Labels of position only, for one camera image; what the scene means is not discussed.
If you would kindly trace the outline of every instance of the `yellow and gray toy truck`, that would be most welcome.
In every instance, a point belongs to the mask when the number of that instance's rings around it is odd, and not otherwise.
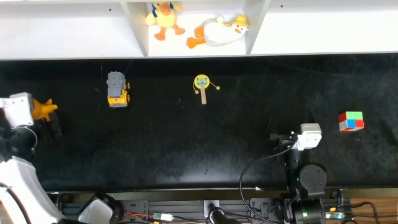
[[[130,103],[130,83],[128,83],[121,72],[109,72],[108,80],[108,103],[110,107],[126,107]]]

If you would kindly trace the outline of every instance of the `black tabletop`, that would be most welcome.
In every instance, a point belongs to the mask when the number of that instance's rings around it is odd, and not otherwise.
[[[131,105],[110,108],[107,74],[131,84]],[[192,88],[206,74],[221,87]],[[58,105],[62,142],[32,161],[47,191],[236,188],[244,166],[274,153],[270,122],[298,130],[310,114],[323,138],[309,151],[328,187],[398,186],[398,55],[0,62],[0,96],[22,91]],[[341,133],[338,115],[365,128]],[[255,164],[245,187],[285,189],[283,157]]]

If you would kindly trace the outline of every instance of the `rubik's cube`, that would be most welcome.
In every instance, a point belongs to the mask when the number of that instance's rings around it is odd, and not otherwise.
[[[363,116],[360,111],[347,111],[338,116],[340,131],[357,131],[364,128]]]

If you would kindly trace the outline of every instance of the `yellow stuffed duck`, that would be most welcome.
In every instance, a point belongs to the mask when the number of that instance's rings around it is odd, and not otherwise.
[[[155,34],[158,40],[166,39],[166,30],[173,27],[176,35],[185,33],[185,29],[177,25],[177,14],[175,10],[182,11],[182,6],[179,2],[152,2],[152,12],[146,18],[146,24],[152,26],[157,24],[160,27],[160,32]]]
[[[208,19],[202,26],[195,29],[195,38],[189,37],[187,45],[190,49],[198,44],[222,46],[237,41],[248,31],[249,24],[244,15],[238,15],[232,23],[224,22],[224,18]]]

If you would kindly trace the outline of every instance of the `green cube face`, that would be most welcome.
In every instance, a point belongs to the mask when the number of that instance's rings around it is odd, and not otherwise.
[[[363,119],[362,112],[360,111],[347,111],[347,119]]]

